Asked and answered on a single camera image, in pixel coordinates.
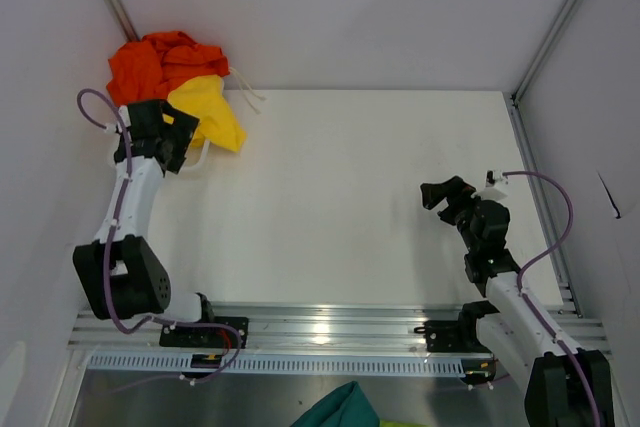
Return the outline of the yellow shorts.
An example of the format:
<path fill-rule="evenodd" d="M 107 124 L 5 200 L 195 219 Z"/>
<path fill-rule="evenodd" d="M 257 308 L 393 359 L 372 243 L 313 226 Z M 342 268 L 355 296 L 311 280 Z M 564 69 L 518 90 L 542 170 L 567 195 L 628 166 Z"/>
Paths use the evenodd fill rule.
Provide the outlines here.
<path fill-rule="evenodd" d="M 222 77 L 207 75 L 194 77 L 169 93 L 168 102 L 172 107 L 199 120 L 190 148 L 202 147 L 209 141 L 230 152 L 241 150 L 247 134 L 224 98 L 223 90 Z"/>

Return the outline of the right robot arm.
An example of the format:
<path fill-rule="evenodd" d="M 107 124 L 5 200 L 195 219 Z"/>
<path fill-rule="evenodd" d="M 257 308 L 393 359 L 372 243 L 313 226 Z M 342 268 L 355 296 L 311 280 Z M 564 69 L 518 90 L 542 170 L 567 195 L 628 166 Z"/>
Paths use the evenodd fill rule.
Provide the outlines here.
<path fill-rule="evenodd" d="M 489 353 L 518 385 L 531 426 L 612 426 L 611 369 L 605 355 L 568 334 L 525 284 L 507 248 L 511 215 L 500 203 L 506 176 L 486 176 L 477 191 L 459 176 L 420 187 L 422 205 L 460 234 L 465 273 L 482 298 L 453 321 L 415 328 L 430 353 Z"/>

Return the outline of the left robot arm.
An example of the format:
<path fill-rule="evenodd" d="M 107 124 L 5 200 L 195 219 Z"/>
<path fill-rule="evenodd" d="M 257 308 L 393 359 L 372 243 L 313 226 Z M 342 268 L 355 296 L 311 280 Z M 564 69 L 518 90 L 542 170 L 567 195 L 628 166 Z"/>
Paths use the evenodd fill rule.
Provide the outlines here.
<path fill-rule="evenodd" d="M 169 274 L 147 241 L 151 213 L 167 173 L 180 172 L 199 119 L 164 99 L 124 105 L 116 121 L 114 191 L 92 242 L 72 260 L 94 315 L 120 320 L 162 314 Z"/>

